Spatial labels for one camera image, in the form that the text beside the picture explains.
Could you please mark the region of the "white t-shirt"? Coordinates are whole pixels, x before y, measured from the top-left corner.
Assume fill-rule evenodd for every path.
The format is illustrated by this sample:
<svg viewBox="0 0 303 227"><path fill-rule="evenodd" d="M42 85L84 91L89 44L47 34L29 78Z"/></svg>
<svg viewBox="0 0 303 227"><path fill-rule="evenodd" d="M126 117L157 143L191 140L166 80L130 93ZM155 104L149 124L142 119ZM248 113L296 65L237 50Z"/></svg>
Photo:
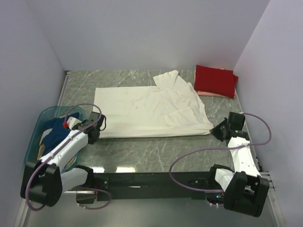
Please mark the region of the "white t-shirt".
<svg viewBox="0 0 303 227"><path fill-rule="evenodd" d="M154 86L96 88L94 104L106 116L101 138L207 135L205 105L177 70L153 77Z"/></svg>

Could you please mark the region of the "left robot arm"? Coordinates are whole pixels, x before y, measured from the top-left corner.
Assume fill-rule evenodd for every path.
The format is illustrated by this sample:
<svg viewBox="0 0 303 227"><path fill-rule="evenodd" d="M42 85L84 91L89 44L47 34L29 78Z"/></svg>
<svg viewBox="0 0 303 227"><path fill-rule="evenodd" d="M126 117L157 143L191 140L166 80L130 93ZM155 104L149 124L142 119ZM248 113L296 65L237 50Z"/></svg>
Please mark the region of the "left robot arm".
<svg viewBox="0 0 303 227"><path fill-rule="evenodd" d="M42 142L45 150L39 159L26 163L20 190L20 196L33 211L54 206L64 192L74 187L84 190L94 187L92 168L81 165L70 171L65 168L82 148L97 141L107 119L101 113L91 112L88 119L69 123L78 117L79 113L67 114L45 122L48 132Z"/></svg>

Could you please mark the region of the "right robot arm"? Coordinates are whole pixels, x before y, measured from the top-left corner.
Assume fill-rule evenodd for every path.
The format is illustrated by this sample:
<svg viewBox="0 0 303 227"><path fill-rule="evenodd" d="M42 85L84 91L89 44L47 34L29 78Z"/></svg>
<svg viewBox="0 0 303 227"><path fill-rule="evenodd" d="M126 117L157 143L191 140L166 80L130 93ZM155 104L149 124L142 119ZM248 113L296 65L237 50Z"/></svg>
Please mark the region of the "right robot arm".
<svg viewBox="0 0 303 227"><path fill-rule="evenodd" d="M250 138L243 131L244 114L230 112L210 133L225 141L231 153L234 170L215 164L210 169L208 184L224 191L223 206L227 210L259 217L262 213L269 180L262 178L250 150Z"/></svg>

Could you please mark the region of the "blue t-shirt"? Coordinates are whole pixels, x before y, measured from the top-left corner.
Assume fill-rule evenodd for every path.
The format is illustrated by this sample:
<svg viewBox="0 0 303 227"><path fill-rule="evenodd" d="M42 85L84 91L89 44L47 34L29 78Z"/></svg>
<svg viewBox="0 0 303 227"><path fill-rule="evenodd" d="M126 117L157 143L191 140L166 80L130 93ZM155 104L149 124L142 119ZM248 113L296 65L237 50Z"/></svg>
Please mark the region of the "blue t-shirt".
<svg viewBox="0 0 303 227"><path fill-rule="evenodd" d="M60 144L68 135L69 129L66 129L63 125L64 118L53 118L44 123L44 134L48 132L42 139L42 144L45 147L42 156L52 151L58 144Z"/></svg>

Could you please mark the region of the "folded red t-shirt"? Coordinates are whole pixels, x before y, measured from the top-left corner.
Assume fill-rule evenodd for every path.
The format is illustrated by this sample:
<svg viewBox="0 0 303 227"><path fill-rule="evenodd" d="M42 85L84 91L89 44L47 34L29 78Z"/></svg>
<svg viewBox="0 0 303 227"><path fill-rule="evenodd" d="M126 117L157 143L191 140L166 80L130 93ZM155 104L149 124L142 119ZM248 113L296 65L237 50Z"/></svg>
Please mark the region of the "folded red t-shirt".
<svg viewBox="0 0 303 227"><path fill-rule="evenodd" d="M238 77L232 70L196 65L195 91L210 92L232 98L237 81Z"/></svg>

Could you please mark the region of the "folded pink t-shirt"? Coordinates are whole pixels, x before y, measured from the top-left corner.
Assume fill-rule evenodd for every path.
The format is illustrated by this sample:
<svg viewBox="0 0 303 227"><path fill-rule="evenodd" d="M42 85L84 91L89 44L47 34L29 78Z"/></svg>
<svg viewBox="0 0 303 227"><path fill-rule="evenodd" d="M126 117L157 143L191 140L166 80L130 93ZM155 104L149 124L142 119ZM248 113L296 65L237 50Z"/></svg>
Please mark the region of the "folded pink t-shirt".
<svg viewBox="0 0 303 227"><path fill-rule="evenodd" d="M230 97L228 97L228 96L223 96L223 95L220 95L220 94L215 94L215 93L210 93L210 92L196 91L196 93L197 93L199 96L214 96L214 97L230 98Z"/></svg>

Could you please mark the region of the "teal plastic basket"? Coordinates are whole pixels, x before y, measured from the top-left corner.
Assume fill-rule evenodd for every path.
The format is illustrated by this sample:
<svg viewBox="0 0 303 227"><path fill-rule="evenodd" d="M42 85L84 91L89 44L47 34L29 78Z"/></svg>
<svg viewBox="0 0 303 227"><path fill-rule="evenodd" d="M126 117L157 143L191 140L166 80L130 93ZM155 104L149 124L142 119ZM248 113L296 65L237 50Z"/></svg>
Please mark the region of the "teal plastic basket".
<svg viewBox="0 0 303 227"><path fill-rule="evenodd" d="M43 137L43 133L46 131L45 123L47 121L51 121L54 118L60 118L64 117L67 112L70 110L71 106L51 106L43 110L37 121L34 128L34 131L32 133L25 158L24 158L24 164L26 164L29 161L35 161L37 160L39 156L39 148L40 148L40 140ZM81 107L75 107L70 114L79 113L78 119L80 121L83 121L86 119L85 111ZM77 159L79 154L76 154L65 166L63 169L63 172L67 172L71 170L73 167L76 166Z"/></svg>

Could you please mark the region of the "beige t-shirt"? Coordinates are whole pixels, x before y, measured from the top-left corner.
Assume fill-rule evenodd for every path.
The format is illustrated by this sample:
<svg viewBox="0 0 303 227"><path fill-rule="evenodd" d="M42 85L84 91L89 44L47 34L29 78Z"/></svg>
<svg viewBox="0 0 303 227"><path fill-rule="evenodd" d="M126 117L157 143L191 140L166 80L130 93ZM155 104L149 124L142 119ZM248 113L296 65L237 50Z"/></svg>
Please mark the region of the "beige t-shirt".
<svg viewBox="0 0 303 227"><path fill-rule="evenodd" d="M37 155L37 160L40 160L41 157L44 155L45 152L45 145L43 142L43 137L41 137L40 142L39 142L39 150L38 150L38 155ZM66 168L70 167L72 164L74 164L74 162L76 161L76 156L73 156L68 163L66 164Z"/></svg>

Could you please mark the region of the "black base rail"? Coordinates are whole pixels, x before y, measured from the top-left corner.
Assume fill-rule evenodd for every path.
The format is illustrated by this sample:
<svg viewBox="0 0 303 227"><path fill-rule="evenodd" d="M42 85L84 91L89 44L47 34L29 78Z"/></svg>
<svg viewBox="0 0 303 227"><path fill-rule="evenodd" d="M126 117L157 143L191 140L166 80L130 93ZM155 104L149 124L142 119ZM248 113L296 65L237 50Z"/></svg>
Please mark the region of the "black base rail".
<svg viewBox="0 0 303 227"><path fill-rule="evenodd" d="M175 183L169 173L96 173L90 187L109 192L113 200L174 199L204 200L221 192L209 172L173 172L173 177L190 190Z"/></svg>

